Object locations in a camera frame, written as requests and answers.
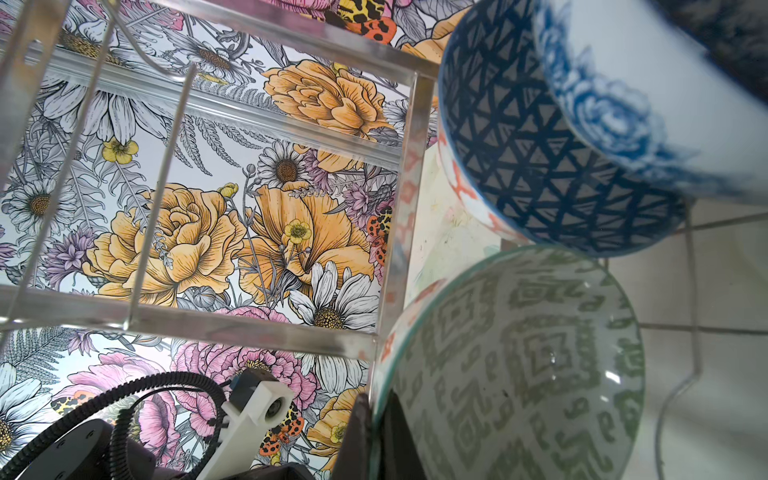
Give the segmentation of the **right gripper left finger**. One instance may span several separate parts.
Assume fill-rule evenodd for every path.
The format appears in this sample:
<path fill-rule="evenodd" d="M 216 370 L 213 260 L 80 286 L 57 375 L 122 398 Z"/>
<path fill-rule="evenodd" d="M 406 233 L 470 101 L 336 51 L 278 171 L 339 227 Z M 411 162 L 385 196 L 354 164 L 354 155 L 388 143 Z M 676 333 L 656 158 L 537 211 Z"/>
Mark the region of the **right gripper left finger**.
<path fill-rule="evenodd" d="M 368 394 L 361 393 L 355 401 L 346 433 L 346 478 L 369 479 L 371 460 L 371 408 Z"/>

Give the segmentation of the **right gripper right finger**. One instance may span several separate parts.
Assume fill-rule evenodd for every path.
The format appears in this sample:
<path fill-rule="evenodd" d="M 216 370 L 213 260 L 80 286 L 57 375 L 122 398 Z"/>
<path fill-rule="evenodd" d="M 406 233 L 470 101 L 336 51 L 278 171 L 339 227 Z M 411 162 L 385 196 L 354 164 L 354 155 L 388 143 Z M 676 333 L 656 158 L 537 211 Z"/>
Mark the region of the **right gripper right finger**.
<path fill-rule="evenodd" d="M 380 420 L 380 478 L 384 480 L 426 480 L 399 397 L 389 393 Z"/>

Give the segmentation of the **green patterned bowl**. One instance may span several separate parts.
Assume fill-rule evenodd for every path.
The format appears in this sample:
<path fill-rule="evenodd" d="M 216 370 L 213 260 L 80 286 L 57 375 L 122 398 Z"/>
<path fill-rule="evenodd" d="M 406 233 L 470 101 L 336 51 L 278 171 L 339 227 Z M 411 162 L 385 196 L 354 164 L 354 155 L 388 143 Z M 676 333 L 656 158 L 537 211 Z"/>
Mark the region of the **green patterned bowl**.
<path fill-rule="evenodd" d="M 597 260 L 497 253 L 423 289 L 382 346 L 372 423 L 398 403 L 430 479 L 618 479 L 643 413 L 635 312 Z"/>

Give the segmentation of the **dark blue patterned bowl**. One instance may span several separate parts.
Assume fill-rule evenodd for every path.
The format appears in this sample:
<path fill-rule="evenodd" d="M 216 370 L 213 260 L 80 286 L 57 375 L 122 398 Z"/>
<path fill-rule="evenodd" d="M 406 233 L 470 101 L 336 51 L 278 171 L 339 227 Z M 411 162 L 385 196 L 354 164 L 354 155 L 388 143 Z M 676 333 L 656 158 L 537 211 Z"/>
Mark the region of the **dark blue patterned bowl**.
<path fill-rule="evenodd" d="M 593 257 L 627 255 L 685 219 L 684 198 L 583 144 L 552 97 L 530 1 L 481 1 L 451 34 L 438 80 L 438 151 L 465 208 L 498 235 Z"/>

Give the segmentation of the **blue floral bowl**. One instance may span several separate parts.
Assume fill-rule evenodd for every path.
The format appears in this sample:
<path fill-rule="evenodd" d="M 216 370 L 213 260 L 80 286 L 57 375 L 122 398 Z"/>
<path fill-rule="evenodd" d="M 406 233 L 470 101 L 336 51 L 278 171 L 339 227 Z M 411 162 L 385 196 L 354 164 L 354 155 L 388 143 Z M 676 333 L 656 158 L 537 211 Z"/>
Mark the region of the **blue floral bowl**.
<path fill-rule="evenodd" d="M 533 30 L 573 131 L 642 179 L 767 200 L 767 105 L 654 1 L 540 1 Z"/>

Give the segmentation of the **silver wire dish rack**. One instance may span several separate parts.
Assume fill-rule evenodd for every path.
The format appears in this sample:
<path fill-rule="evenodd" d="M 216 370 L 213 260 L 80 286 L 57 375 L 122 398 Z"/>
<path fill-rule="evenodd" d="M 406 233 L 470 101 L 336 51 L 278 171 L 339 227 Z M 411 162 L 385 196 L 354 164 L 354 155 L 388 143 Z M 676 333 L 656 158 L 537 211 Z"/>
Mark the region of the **silver wire dish rack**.
<path fill-rule="evenodd" d="M 265 91 L 278 73 L 297 72 L 305 55 L 264 47 L 218 24 L 127 1 L 122 15 L 142 46 L 176 70 L 199 66 L 196 86 L 268 106 Z M 18 282 L 29 263 L 54 180 L 74 128 L 85 87 L 58 77 L 45 80 L 20 157 L 1 198 L 1 280 Z M 96 295 L 103 283 L 92 266 L 97 239 L 129 237 L 148 216 L 147 196 L 170 133 L 171 111 L 145 100 L 98 92 L 92 122 L 79 141 L 33 286 L 67 295 Z M 396 176 L 361 162 L 318 152 L 261 130 L 189 115 L 169 173 L 193 207 L 215 207 L 214 229 L 246 244 L 243 216 L 251 191 L 308 183 L 337 208 L 325 229 L 363 232 L 385 223 Z M 755 222 L 704 229 L 695 237 L 704 326 L 706 373 L 674 413 L 669 475 L 673 479 L 763 479 L 767 475 L 767 225 Z M 680 238 L 618 260 L 617 279 L 628 290 L 650 344 L 649 399 L 657 403 L 687 364 L 683 335 L 684 278 Z M 302 463 L 317 479 L 329 475 L 346 414 L 328 414 L 341 393 L 365 385 L 362 361 L 254 348 L 229 347 L 213 363 L 198 342 L 171 337 L 45 327 L 13 336 L 1 358 L 1 458 L 10 460 L 50 424 L 117 385 L 162 371 L 213 373 L 270 368 L 291 386 L 298 417 L 265 440 L 257 465 Z"/>

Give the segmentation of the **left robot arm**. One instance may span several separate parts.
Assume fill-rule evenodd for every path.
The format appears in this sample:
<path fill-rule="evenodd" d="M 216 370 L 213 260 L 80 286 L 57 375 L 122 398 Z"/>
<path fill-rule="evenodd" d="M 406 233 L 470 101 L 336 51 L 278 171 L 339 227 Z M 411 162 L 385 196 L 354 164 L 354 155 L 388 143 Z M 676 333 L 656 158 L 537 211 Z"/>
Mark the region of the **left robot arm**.
<path fill-rule="evenodd" d="M 110 441 L 114 427 L 101 419 L 86 421 L 46 448 L 20 480 L 111 479 Z"/>

